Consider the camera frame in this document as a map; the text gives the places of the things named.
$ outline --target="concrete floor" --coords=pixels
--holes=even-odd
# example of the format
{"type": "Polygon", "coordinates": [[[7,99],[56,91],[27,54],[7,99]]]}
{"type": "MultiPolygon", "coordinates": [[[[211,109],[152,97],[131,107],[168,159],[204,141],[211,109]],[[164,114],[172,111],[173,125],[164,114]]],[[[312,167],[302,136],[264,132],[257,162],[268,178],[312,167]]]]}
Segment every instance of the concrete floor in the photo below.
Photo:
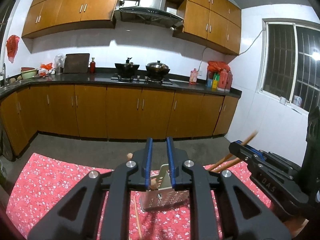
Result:
{"type": "MultiPolygon", "coordinates": [[[[178,140],[176,148],[186,150],[188,157],[201,164],[212,164],[228,154],[229,141],[224,137],[178,140]]],[[[127,160],[126,155],[143,149],[144,142],[107,142],[62,138],[38,134],[25,150],[24,154],[14,162],[9,162],[3,156],[0,159],[7,172],[7,182],[0,188],[1,202],[7,204],[12,188],[23,167],[33,153],[38,153],[60,161],[80,164],[90,167],[115,169],[127,160]]],[[[165,142],[153,143],[152,170],[168,163],[165,142]]]]}

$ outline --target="red tablecloth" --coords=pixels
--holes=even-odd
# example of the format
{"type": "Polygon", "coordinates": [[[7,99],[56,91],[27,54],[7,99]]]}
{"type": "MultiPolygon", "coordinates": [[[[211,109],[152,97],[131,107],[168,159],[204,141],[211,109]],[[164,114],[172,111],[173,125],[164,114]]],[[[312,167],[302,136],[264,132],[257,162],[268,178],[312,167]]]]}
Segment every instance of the red tablecloth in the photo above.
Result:
{"type": "MultiPolygon", "coordinates": [[[[9,199],[6,213],[20,233],[27,237],[31,228],[89,171],[105,173],[111,170],[65,163],[34,153],[23,168],[9,199]]],[[[246,163],[229,168],[266,206],[270,200],[250,181],[246,163]]],[[[158,212],[143,212],[140,208],[139,192],[131,193],[129,236],[138,240],[139,233],[133,198],[136,199],[141,231],[144,240],[189,239],[189,203],[178,208],[158,212]]]]}

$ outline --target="red plastic bag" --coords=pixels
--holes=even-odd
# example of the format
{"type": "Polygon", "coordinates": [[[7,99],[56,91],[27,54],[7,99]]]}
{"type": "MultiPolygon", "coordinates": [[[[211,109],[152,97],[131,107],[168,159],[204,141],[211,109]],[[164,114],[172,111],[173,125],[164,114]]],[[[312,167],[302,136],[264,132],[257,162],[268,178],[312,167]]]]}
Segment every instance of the red plastic bag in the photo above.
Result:
{"type": "Polygon", "coordinates": [[[8,59],[11,63],[13,63],[14,57],[17,54],[19,40],[20,38],[17,35],[11,35],[7,40],[6,47],[8,51],[8,59]]]}
{"type": "Polygon", "coordinates": [[[223,69],[225,69],[227,72],[230,71],[228,64],[223,61],[208,61],[207,70],[212,72],[220,72],[223,69]]]}
{"type": "Polygon", "coordinates": [[[41,64],[41,65],[40,65],[40,68],[45,68],[46,70],[52,69],[52,62],[49,63],[49,64],[47,64],[47,65],[41,64]]]}

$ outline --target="black countertop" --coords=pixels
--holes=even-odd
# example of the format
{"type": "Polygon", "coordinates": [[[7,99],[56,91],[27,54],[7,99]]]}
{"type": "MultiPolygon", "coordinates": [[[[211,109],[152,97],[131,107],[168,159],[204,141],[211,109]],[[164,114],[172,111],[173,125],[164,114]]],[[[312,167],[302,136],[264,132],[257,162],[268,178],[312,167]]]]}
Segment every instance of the black countertop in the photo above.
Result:
{"type": "Polygon", "coordinates": [[[95,85],[119,85],[119,86],[132,86],[132,87],[146,87],[153,89],[166,89],[166,90],[176,90],[176,91],[185,91],[185,92],[195,92],[195,93],[204,93],[212,94],[219,96],[231,96],[235,98],[240,98],[242,91],[238,89],[231,88],[230,93],[221,92],[218,90],[213,90],[208,88],[204,84],[190,85],[187,82],[182,81],[172,81],[173,85],[160,85],[158,83],[127,83],[127,82],[118,82],[112,80],[112,73],[77,73],[77,74],[61,74],[61,75],[50,75],[49,77],[38,77],[27,80],[22,80],[15,82],[12,85],[9,85],[5,88],[0,88],[0,99],[10,95],[11,93],[29,86],[29,85],[41,85],[41,84],[95,84],[95,85]]]}

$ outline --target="metal bolt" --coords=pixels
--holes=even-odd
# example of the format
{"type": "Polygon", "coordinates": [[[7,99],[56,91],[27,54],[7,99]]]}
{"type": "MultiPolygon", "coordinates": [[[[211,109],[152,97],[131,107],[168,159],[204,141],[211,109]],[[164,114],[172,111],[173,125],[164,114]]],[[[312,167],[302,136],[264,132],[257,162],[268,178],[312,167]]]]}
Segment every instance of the metal bolt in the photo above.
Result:
{"type": "Polygon", "coordinates": [[[228,178],[228,177],[231,176],[232,173],[229,170],[224,170],[224,171],[221,172],[221,174],[222,174],[223,177],[228,178]]]}
{"type": "Polygon", "coordinates": [[[195,165],[195,163],[193,161],[188,160],[184,162],[184,165],[186,165],[187,167],[192,167],[193,165],[195,165]]]}
{"type": "Polygon", "coordinates": [[[90,171],[89,172],[89,178],[90,179],[95,179],[96,177],[98,177],[99,173],[97,171],[90,171]]]}
{"type": "Polygon", "coordinates": [[[128,161],[126,163],[126,165],[127,165],[128,168],[133,168],[136,165],[136,162],[135,161],[128,161]]]}

